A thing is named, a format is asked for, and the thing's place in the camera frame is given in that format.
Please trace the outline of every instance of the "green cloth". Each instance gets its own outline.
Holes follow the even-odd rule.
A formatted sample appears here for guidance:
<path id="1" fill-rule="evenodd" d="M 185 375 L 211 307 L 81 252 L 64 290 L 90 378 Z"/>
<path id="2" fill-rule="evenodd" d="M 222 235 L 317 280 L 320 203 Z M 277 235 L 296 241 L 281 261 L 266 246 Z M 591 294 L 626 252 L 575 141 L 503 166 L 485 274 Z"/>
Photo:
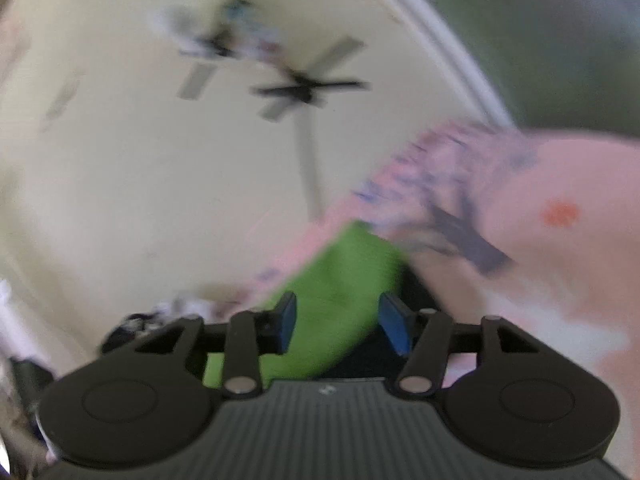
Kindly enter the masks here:
<path id="1" fill-rule="evenodd" d="M 264 384 L 313 377 L 338 362 L 375 327 L 378 298 L 398 287 L 401 263 L 399 251 L 364 224 L 348 226 L 265 305 L 273 308 L 286 290 L 298 297 L 289 351 L 260 357 Z M 205 386 L 220 385 L 222 361 L 222 354 L 209 354 Z"/>

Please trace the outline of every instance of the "ribbed gray panel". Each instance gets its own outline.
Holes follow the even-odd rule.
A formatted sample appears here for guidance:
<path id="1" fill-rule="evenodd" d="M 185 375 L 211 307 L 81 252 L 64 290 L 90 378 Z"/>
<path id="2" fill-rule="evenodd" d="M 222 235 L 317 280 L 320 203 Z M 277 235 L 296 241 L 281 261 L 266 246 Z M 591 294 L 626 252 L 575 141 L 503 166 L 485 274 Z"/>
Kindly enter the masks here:
<path id="1" fill-rule="evenodd" d="M 424 402 L 379 381 L 279 381 L 227 402 L 189 448 L 126 471 L 60 463 L 45 480 L 620 480 L 601 460 L 538 471 L 489 460 L 460 444 Z"/>

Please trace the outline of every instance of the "pink blanket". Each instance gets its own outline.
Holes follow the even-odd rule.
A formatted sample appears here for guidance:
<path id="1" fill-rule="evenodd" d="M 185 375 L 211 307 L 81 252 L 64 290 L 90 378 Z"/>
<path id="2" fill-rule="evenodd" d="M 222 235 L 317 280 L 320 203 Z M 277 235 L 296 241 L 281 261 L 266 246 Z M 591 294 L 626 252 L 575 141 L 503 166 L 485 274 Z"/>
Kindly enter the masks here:
<path id="1" fill-rule="evenodd" d="M 601 377 L 640 456 L 640 144 L 580 131 L 446 124 L 423 134 L 258 275 L 259 303 L 353 219 L 402 247 L 458 321 L 499 314 Z M 469 361 L 450 365 L 449 381 Z"/>

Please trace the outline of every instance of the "orange spot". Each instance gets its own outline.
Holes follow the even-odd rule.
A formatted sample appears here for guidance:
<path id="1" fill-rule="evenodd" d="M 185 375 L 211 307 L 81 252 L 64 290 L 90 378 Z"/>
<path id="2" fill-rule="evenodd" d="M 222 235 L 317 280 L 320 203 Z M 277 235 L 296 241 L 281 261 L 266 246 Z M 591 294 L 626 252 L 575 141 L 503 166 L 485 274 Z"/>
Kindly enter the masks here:
<path id="1" fill-rule="evenodd" d="M 549 227 L 571 227 L 580 218 L 580 208 L 573 202 L 551 200 L 542 212 L 542 221 Z"/>

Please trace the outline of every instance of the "green fabric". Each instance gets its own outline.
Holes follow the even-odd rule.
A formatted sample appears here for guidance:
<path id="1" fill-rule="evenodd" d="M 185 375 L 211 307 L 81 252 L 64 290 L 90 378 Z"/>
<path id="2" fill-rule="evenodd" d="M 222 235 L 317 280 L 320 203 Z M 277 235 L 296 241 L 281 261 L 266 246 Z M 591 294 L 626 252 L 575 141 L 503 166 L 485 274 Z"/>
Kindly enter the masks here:
<path id="1" fill-rule="evenodd" d="M 361 223 L 347 227 L 299 275 L 266 304 L 273 308 L 286 290 L 298 297 L 298 320 L 289 351 L 263 355 L 264 384 L 274 378 L 312 377 L 339 361 L 376 325 L 378 298 L 396 290 L 401 255 Z M 220 385 L 222 354 L 209 354 L 203 382 Z"/>

